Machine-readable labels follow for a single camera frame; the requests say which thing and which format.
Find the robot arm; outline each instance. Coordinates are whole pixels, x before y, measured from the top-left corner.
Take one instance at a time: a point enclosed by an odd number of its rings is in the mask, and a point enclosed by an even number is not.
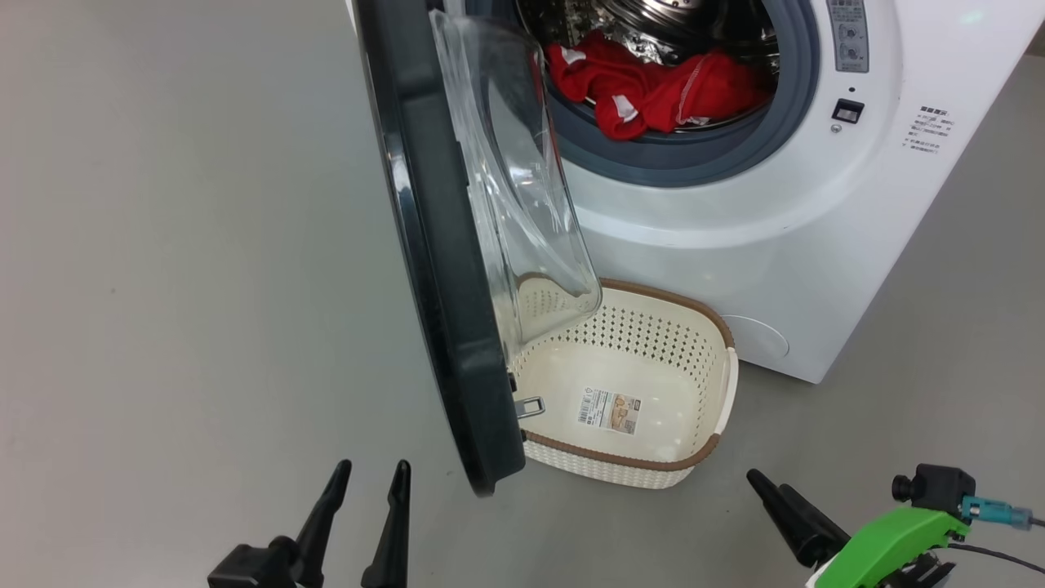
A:
[[[955,565],[939,562],[930,550],[948,546],[1001,557],[1045,573],[1015,558],[961,545],[973,520],[1024,531],[1041,522],[1027,509],[976,497],[976,480],[957,468],[923,464],[913,480],[897,476],[892,497],[909,500],[912,508],[892,511],[852,538],[791,487],[777,487],[758,470],[748,472],[747,479],[795,559],[815,570],[807,588],[938,587]]]

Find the barcode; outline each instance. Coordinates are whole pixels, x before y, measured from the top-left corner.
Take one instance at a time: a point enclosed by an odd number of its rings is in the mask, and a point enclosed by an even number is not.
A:
[[[585,391],[584,399],[581,401],[581,413],[577,416],[578,423],[590,425],[588,416],[591,414],[591,406],[595,404],[595,392],[590,389]]]

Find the blue connector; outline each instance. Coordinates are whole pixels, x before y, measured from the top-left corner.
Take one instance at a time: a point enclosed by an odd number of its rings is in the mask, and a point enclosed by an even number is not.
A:
[[[1001,523],[1020,531],[1030,531],[1034,513],[1030,509],[1018,509],[1000,500],[966,496],[961,499],[961,516],[989,523]]]

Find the transparent door glass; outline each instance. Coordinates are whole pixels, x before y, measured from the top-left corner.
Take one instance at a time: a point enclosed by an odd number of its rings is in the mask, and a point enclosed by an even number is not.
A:
[[[493,20],[431,17],[511,363],[535,339],[591,316],[602,290],[563,178],[540,46]]]

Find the product label sticker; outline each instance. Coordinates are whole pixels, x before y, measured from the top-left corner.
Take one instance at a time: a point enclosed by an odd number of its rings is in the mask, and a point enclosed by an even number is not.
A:
[[[946,110],[921,107],[904,131],[904,148],[936,155],[954,131],[954,117]]]
[[[643,401],[634,397],[614,395],[599,389],[584,389],[577,422],[633,436],[642,406]]]

